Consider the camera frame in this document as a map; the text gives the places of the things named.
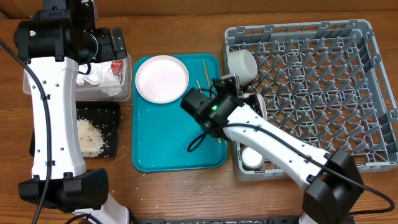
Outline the red wrapper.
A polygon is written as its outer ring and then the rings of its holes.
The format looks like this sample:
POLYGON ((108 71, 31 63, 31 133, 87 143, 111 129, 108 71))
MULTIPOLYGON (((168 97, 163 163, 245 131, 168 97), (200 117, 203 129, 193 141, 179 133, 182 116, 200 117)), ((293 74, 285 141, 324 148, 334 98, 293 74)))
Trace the red wrapper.
POLYGON ((123 70, 123 60, 113 60, 111 63, 111 70, 115 76, 120 76, 123 70))

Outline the white napkin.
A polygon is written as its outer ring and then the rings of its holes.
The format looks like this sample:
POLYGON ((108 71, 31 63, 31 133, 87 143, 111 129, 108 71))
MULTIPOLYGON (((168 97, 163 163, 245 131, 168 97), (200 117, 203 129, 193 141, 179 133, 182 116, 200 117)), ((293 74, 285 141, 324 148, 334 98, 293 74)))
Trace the white napkin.
POLYGON ((83 86, 88 83, 98 87, 108 87, 101 91, 109 96, 116 96, 122 92, 121 84, 123 70, 120 76, 115 76, 111 70, 112 61, 103 63, 91 63, 79 66, 76 84, 83 86))

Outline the small pink plate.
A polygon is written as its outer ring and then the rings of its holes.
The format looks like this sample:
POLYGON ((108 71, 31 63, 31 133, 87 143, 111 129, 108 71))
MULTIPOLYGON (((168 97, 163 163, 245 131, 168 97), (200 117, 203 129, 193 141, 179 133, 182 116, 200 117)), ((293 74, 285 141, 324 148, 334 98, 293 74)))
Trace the small pink plate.
POLYGON ((266 102, 258 93, 245 93, 244 102, 248 104, 258 115, 267 120, 266 102))

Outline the grey bowl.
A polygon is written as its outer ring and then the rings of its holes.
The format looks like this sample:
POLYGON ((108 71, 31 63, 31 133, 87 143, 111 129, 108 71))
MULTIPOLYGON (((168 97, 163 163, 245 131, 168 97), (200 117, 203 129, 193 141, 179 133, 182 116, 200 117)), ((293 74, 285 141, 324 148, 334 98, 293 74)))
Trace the grey bowl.
POLYGON ((241 86, 247 85, 257 76, 256 60, 246 49, 230 52, 227 64, 229 72, 238 76, 241 86))

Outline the large white plate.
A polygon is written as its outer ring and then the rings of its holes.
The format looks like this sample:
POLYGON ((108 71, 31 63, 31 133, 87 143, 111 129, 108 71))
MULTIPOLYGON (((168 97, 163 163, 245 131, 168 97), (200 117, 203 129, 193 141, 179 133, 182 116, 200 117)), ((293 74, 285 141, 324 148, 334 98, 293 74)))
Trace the large white plate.
POLYGON ((166 104, 184 94, 189 80, 188 69, 181 60, 159 55, 147 59, 139 66, 134 83, 137 92, 145 100, 166 104))

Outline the small white cup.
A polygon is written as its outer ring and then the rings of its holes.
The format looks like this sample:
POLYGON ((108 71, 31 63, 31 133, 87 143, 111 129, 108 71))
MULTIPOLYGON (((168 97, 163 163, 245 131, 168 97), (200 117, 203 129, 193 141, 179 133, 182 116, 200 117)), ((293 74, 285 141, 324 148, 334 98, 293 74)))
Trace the small white cup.
POLYGON ((243 167, 247 170, 261 170, 264 165, 263 156, 250 147, 245 147, 241 153, 243 167))

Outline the white rice pile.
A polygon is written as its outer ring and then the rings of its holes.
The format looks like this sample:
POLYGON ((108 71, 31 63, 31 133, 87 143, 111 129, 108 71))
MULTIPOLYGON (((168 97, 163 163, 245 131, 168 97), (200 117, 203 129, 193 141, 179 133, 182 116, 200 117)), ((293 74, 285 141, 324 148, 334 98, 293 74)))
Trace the white rice pile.
POLYGON ((104 151, 104 141, 100 130, 87 119, 78 119, 77 129, 83 157, 99 156, 104 151))

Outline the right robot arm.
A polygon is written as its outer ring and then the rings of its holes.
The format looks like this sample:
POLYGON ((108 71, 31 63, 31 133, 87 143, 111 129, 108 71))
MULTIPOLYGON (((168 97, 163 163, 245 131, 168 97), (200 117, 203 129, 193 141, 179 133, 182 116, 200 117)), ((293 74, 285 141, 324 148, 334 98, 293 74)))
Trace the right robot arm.
POLYGON ((291 136, 229 90, 221 90, 210 98, 191 88, 180 106, 204 134, 250 147, 293 179, 304 191, 299 223, 347 221, 363 192, 362 178, 349 154, 331 154, 291 136))

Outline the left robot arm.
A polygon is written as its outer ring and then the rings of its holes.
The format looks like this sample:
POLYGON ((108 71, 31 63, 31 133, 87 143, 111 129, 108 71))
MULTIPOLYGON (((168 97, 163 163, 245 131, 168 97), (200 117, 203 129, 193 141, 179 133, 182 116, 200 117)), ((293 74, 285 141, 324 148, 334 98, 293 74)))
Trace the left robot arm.
POLYGON ((132 223, 109 194, 103 168, 88 170, 78 142, 76 78, 80 65, 123 59, 121 29, 97 28, 93 1, 44 1, 14 33, 14 58, 28 74, 34 115, 34 163, 19 184, 22 200, 94 223, 132 223))

